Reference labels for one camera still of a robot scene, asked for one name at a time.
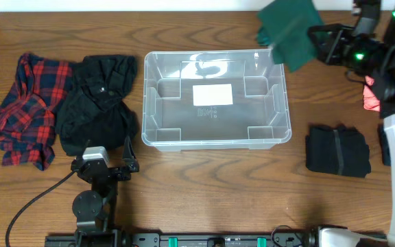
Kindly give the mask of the dark green garment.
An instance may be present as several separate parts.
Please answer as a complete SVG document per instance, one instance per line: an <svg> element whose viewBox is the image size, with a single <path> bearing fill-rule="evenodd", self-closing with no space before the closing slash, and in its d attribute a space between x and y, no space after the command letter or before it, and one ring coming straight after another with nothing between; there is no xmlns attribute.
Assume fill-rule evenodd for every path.
<svg viewBox="0 0 395 247"><path fill-rule="evenodd" d="M307 31L323 21L312 0L275 0L258 14L261 27L256 35L260 46L271 47L273 61L291 72L316 58Z"/></svg>

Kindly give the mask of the pink garment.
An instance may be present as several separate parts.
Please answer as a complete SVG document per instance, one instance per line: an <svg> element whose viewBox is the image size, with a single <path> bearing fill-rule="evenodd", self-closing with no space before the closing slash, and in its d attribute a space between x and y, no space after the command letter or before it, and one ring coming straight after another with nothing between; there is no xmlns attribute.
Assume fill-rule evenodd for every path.
<svg viewBox="0 0 395 247"><path fill-rule="evenodd" d="M370 86L374 84L374 79L369 76L366 76L365 81L366 81L366 85L363 88L363 107L366 110L379 112L381 109L380 101L377 99L375 94L370 89Z"/></svg>

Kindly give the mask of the dark navy garment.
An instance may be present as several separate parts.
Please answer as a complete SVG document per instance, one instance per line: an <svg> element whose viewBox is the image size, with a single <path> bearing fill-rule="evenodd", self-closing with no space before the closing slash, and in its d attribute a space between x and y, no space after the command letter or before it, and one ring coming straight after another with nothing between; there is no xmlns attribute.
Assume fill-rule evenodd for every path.
<svg viewBox="0 0 395 247"><path fill-rule="evenodd" d="M387 141L387 135L384 131L383 124L380 124L377 128L379 143L381 146L382 162L385 166L391 166L390 149Z"/></svg>

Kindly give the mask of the clear plastic storage bin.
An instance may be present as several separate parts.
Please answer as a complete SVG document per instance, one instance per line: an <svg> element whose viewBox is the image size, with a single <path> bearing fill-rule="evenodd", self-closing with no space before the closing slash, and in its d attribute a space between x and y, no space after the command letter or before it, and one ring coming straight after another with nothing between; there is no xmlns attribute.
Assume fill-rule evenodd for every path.
<svg viewBox="0 0 395 247"><path fill-rule="evenodd" d="M292 136L271 49L149 52L142 115L142 141L161 152L262 150Z"/></svg>

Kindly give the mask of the black garment with band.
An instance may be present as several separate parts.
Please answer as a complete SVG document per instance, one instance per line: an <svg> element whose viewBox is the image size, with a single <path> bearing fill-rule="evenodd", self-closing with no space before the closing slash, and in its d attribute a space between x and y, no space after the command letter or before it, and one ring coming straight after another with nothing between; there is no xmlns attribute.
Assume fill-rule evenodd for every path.
<svg viewBox="0 0 395 247"><path fill-rule="evenodd" d="M370 148L354 127L309 126L306 168L312 172L364 178L371 172Z"/></svg>

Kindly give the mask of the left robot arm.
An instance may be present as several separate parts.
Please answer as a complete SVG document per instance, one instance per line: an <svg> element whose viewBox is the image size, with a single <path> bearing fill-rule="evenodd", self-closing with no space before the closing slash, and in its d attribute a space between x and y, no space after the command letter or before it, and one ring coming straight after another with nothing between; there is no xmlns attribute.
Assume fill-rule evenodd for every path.
<svg viewBox="0 0 395 247"><path fill-rule="evenodd" d="M76 246L131 246L129 237L115 225L118 183L128 181L139 171L139 163L132 149L130 137L123 144L123 164L109 166L109 156L103 146L86 146L71 163L78 178L91 185L79 193L72 204L77 219Z"/></svg>

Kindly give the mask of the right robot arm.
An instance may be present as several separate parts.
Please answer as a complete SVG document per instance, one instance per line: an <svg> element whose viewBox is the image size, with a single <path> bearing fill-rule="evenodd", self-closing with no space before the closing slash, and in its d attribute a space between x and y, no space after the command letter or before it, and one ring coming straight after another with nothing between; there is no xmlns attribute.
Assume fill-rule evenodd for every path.
<svg viewBox="0 0 395 247"><path fill-rule="evenodd" d="M306 246L395 246L395 9L381 42L374 39L380 19L380 0L353 3L355 26L312 26L308 36L327 65L344 66L359 76L374 80L370 89L380 101L380 117L390 151L392 175L392 219L385 239L355 233L338 226L324 226L308 236Z"/></svg>

